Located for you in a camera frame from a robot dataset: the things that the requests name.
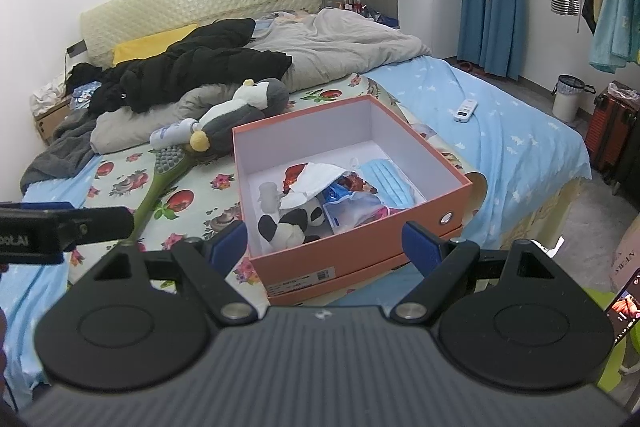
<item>box label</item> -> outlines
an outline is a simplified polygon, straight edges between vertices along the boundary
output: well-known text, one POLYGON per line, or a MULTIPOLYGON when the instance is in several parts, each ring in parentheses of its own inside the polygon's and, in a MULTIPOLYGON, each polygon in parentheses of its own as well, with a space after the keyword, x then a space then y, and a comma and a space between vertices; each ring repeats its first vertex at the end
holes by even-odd
POLYGON ((309 288, 309 286, 315 286, 324 281, 330 281, 335 279, 335 267, 324 268, 323 270, 303 275, 302 277, 296 277, 284 282, 278 282, 266 286, 267 293, 275 297, 276 295, 282 295, 283 293, 289 293, 296 290, 302 290, 302 288, 309 288))

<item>green brush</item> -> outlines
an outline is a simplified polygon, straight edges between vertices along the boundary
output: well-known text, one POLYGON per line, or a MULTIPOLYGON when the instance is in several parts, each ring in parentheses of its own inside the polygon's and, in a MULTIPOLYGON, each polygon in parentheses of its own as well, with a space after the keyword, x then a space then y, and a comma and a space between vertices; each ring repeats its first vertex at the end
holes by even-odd
POLYGON ((156 207, 156 201, 162 197, 165 190, 174 183, 180 176, 188 172, 196 160, 184 150, 182 145, 172 145, 166 149, 156 151, 156 165, 154 168, 154 179, 151 182, 149 191, 140 206, 133 213, 133 232, 127 238, 128 241, 136 242, 144 230, 149 218, 156 207))

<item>gray blanket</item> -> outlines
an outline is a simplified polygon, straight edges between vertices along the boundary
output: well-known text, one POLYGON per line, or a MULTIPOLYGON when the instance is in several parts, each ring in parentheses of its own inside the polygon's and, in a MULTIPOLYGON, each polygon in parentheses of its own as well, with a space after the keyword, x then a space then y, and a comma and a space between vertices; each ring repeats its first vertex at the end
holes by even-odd
POLYGON ((85 109, 72 111, 53 131, 53 142, 36 156, 20 179, 20 190, 35 182, 56 178, 73 178, 94 156, 89 140, 95 119, 85 109))
MULTIPOLYGON (((430 53, 420 39, 354 12, 327 8, 315 16, 281 15, 256 30, 254 42, 247 47, 284 52, 293 58, 282 78, 289 92, 430 53)), ((212 106, 230 100, 236 89, 222 84, 202 86, 179 102, 146 113, 135 114, 128 107, 104 113, 98 118, 91 145, 100 154, 140 145, 149 141, 156 129, 184 118, 200 118, 212 106)))

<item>gray ribbed surface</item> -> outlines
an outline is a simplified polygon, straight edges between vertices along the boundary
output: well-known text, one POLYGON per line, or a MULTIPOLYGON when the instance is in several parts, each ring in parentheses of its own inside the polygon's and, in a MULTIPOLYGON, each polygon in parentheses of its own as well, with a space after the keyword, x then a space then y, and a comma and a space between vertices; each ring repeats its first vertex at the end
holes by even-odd
POLYGON ((329 311, 271 308, 261 325, 223 331, 162 387, 126 396, 57 387, 22 417, 33 427, 610 427, 625 418, 592 386, 504 393, 453 369, 425 330, 376 308, 329 311))

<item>white remote control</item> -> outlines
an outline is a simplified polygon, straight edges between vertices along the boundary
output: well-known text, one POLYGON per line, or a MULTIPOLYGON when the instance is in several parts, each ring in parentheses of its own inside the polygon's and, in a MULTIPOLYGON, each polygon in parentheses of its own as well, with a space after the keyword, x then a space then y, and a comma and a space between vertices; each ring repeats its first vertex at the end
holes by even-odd
POLYGON ((476 102, 476 100, 471 100, 470 98, 466 99, 460 108, 458 108, 457 113, 453 116, 453 120, 462 123, 468 122, 469 118, 471 118, 471 115, 476 110, 476 107, 478 107, 478 102, 476 102))

